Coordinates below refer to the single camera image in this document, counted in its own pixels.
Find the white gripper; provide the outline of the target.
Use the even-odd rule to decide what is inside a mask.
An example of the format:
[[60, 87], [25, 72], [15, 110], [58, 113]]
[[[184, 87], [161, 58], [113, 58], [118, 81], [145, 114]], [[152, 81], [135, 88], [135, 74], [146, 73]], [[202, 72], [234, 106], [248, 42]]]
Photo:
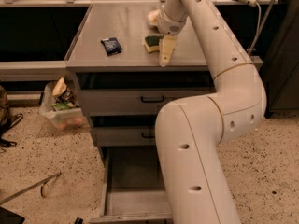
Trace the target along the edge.
[[186, 24], [187, 11], [185, 8], [167, 7], [163, 5], [156, 17], [156, 24], [159, 32], [165, 35], [159, 41], [159, 65], [166, 67], [172, 57], [178, 35]]

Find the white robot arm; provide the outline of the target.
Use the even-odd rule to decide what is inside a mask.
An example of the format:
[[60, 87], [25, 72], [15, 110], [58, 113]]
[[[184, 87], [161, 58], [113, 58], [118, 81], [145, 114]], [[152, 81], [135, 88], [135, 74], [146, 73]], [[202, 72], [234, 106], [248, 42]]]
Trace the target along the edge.
[[252, 131], [266, 94], [259, 73], [211, 0], [166, 0], [158, 27], [190, 18], [215, 92], [177, 99], [158, 113], [155, 138], [174, 224], [242, 224], [217, 146]]

